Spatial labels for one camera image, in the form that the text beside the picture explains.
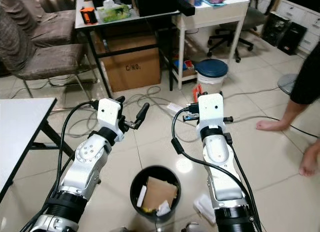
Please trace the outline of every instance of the bare foot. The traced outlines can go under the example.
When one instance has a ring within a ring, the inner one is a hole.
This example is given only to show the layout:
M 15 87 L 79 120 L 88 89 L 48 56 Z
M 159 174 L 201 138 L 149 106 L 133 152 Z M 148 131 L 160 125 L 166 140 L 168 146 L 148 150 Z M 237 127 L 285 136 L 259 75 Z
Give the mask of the bare foot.
M 320 147 L 316 144 L 310 146 L 304 153 L 302 158 L 299 174 L 310 177 L 315 175 L 318 170 L 318 154 Z
M 288 125 L 284 124 L 281 121 L 259 121 L 256 123 L 257 130 L 266 130 L 266 131 L 282 131 L 288 129 Z

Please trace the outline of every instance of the white bucket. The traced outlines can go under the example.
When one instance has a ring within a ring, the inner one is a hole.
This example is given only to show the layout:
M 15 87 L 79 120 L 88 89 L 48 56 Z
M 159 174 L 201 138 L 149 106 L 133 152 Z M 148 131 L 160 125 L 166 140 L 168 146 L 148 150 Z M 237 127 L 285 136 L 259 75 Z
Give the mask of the white bucket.
M 197 84 L 201 84 L 203 92 L 208 92 L 208 94 L 219 93 L 226 77 L 227 75 L 218 78 L 208 78 L 197 73 Z

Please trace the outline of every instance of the black trash can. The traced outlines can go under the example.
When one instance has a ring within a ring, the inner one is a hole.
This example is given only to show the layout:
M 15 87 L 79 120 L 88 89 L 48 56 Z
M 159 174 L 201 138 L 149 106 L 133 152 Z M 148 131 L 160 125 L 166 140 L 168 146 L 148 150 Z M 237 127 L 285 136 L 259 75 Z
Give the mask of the black trash can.
M 176 198 L 173 200 L 171 209 L 169 213 L 166 213 L 162 216 L 157 216 L 156 213 L 146 213 L 142 210 L 142 208 L 137 207 L 137 201 L 140 195 L 140 191 L 143 185 L 147 184 L 148 177 L 153 177 L 160 179 L 162 181 L 167 181 L 170 184 L 173 184 L 177 187 Z M 177 176 L 168 168 L 154 165 L 147 167 L 141 170 L 137 176 L 134 178 L 131 188 L 130 188 L 130 200 L 135 208 L 135 210 L 141 214 L 143 217 L 149 219 L 152 222 L 166 222 L 175 212 L 175 208 L 177 207 L 179 200 L 181 197 L 181 184 Z

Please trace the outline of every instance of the drawer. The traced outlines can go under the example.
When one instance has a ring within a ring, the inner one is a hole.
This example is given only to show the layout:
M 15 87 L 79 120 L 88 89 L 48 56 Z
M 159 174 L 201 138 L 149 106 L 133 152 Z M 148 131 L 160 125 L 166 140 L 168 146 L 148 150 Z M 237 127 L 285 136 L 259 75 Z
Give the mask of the drawer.
M 302 23 L 303 18 L 306 15 L 306 11 L 284 2 L 280 4 L 277 13 L 298 24 Z
M 308 28 L 308 32 L 320 36 L 320 16 L 312 13 L 306 13 L 302 26 Z
M 307 32 L 300 42 L 300 47 L 312 51 L 317 43 L 319 42 L 319 37 L 311 32 Z

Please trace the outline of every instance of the person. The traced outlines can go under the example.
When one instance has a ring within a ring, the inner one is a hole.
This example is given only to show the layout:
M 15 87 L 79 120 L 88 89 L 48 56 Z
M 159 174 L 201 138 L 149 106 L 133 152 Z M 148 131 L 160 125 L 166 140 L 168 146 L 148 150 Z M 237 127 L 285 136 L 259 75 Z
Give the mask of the person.
M 259 121 L 258 130 L 282 131 L 289 128 L 294 119 L 311 103 L 320 97 L 320 42 L 306 58 L 296 78 L 290 100 L 280 121 Z M 303 176 L 316 174 L 318 156 L 320 155 L 320 138 L 312 144 L 303 155 L 299 173 Z

